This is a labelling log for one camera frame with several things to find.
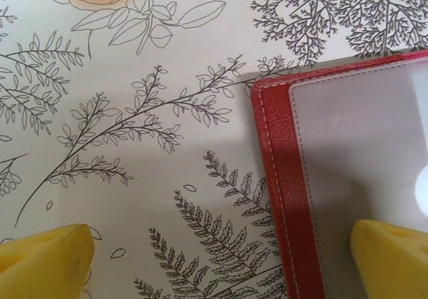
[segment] patterned surface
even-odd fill
[[[286,298],[251,85],[428,44],[428,0],[0,9],[0,240],[89,224],[82,298]]]

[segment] red leather cover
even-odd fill
[[[290,86],[423,56],[428,56],[428,51],[268,78],[254,84],[251,100],[290,299],[326,297],[302,170],[305,164],[300,159],[288,94]]]

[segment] floral print tablecloth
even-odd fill
[[[427,23],[428,0],[0,0],[0,241],[87,223],[82,298],[286,298],[251,85]]]

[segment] yellow object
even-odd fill
[[[84,224],[0,244],[0,298],[77,299],[93,255]]]
[[[428,298],[428,233],[360,220],[350,247],[370,299]]]

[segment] white stitching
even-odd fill
[[[345,77],[349,77],[349,76],[366,74],[366,73],[369,73],[369,72],[375,72],[375,71],[378,71],[378,70],[385,70],[385,69],[389,69],[389,68],[396,68],[396,67],[399,67],[399,66],[404,66],[404,65],[407,65],[407,64],[412,64],[412,63],[415,63],[415,62],[418,62],[418,61],[421,61],[421,60],[413,60],[413,61],[400,62],[400,63],[393,62],[393,63],[382,65],[380,67],[373,68],[373,69],[351,70],[351,71],[343,72],[341,74],[337,74],[337,75],[334,75],[334,76],[331,76],[331,77],[324,76],[323,78],[319,78],[318,76],[314,76],[313,78],[309,78],[307,80],[301,80],[299,82],[294,83],[290,87],[290,92],[291,92],[291,97],[292,97],[292,104],[293,104],[293,106],[295,106],[295,104],[294,104],[294,95],[293,95],[292,90],[294,88],[298,87],[298,86],[305,86],[305,85],[310,85],[310,84],[316,84],[316,83],[320,83],[320,82],[325,82],[327,80],[334,80],[334,79],[345,78]],[[270,152],[270,156],[271,156],[271,160],[272,160],[272,167],[274,168],[276,189],[279,192],[278,193],[278,197],[280,198],[280,206],[281,206],[281,211],[282,211],[282,221],[284,223],[284,228],[285,228],[285,231],[286,231],[286,242],[287,242],[288,252],[290,254],[290,261],[291,261],[292,273],[293,273],[293,279],[294,279],[293,281],[294,281],[294,284],[296,285],[296,293],[297,293],[298,299],[300,299],[299,288],[298,288],[297,279],[296,279],[296,272],[295,272],[294,263],[293,263],[292,250],[291,250],[291,247],[290,247],[290,241],[288,239],[288,229],[287,229],[287,224],[286,224],[286,214],[285,214],[285,211],[284,211],[284,206],[282,204],[282,196],[281,196],[281,191],[280,191],[280,183],[278,181],[278,174],[277,174],[277,171],[276,171],[274,154],[272,152],[272,144],[271,144],[271,141],[270,141],[270,135],[269,135],[269,129],[268,129],[268,122],[267,122],[265,108],[264,108],[264,104],[263,104],[263,98],[261,97],[261,91],[262,90],[265,90],[266,88],[273,88],[273,87],[277,87],[277,86],[281,86],[281,85],[286,85],[286,84],[288,84],[288,83],[287,82],[282,82],[282,83],[273,84],[273,85],[269,85],[269,86],[260,88],[258,90],[257,95],[259,97],[261,111],[262,111],[262,114],[263,114],[263,123],[264,123],[264,126],[265,126],[267,144],[269,146],[269,152]],[[294,116],[295,116],[296,115],[296,109],[293,107],[293,110],[294,110]],[[303,144],[302,144],[302,139],[301,139],[301,136],[300,136],[300,129],[299,128],[297,128],[297,134],[298,134],[298,140],[299,140],[300,150],[302,151],[302,159],[304,160]],[[307,173],[306,165],[305,164],[304,164],[304,176],[305,176],[306,186],[308,187],[308,193],[310,194],[309,179],[308,179],[308,173]],[[316,233],[316,243],[318,245],[317,246],[317,248],[318,248],[317,252],[318,252],[318,255],[320,255],[320,252],[319,252],[320,251],[319,250],[320,246],[319,246],[318,233]],[[323,282],[323,284],[324,284],[324,287],[326,289],[327,295],[329,295],[328,287],[327,287],[327,283],[326,283],[326,276],[325,276],[324,264],[322,263],[322,257],[320,258],[320,263],[321,263],[321,268],[323,270],[323,275],[324,275],[324,282]]]

